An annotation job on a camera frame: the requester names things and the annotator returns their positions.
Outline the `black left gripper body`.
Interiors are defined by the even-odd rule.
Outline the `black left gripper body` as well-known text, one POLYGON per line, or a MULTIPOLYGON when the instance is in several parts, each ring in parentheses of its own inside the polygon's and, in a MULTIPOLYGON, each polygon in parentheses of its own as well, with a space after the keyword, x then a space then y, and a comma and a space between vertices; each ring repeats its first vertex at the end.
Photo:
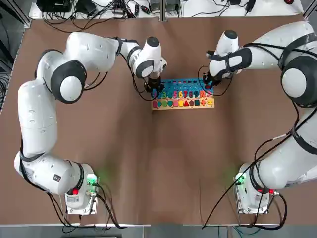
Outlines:
POLYGON ((153 90, 156 90, 157 93, 162 92, 164 89, 164 83, 161 81, 161 77, 157 78, 148 78, 148 81, 145 83, 145 90, 148 93, 152 93, 153 90))

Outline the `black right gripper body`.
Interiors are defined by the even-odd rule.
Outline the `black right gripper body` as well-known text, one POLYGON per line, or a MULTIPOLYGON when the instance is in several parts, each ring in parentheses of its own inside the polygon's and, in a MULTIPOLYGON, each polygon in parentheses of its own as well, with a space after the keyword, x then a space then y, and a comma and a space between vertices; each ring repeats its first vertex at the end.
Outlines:
POLYGON ((216 79, 215 77, 211 76, 209 72, 204 72, 203 83, 206 89, 212 89, 214 86, 217 86, 220 84, 220 79, 216 79))

